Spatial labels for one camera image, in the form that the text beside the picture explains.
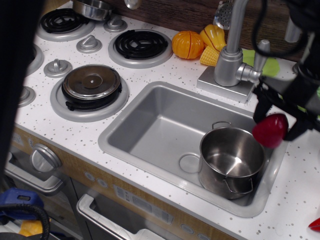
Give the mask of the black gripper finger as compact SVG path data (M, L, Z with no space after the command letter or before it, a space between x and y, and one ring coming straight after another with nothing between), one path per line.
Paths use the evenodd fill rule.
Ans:
M308 120L298 119L294 125L288 130L287 134L284 137L285 141L294 141L300 135L304 134L307 130L310 129L311 123Z
M273 103L270 101L270 98L268 95L261 93L257 96L258 103L255 107L255 111L253 114L253 120L256 123L261 122L266 116L271 107L273 106Z

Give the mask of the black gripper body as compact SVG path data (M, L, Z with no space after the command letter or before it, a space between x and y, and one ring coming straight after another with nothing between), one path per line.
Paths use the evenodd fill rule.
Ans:
M311 123L310 130L320 129L320 100L317 89L320 87L320 79L308 74L310 67L299 67L294 79L281 81L272 77L261 76L253 93L268 95L272 106L285 111L296 120L308 120Z

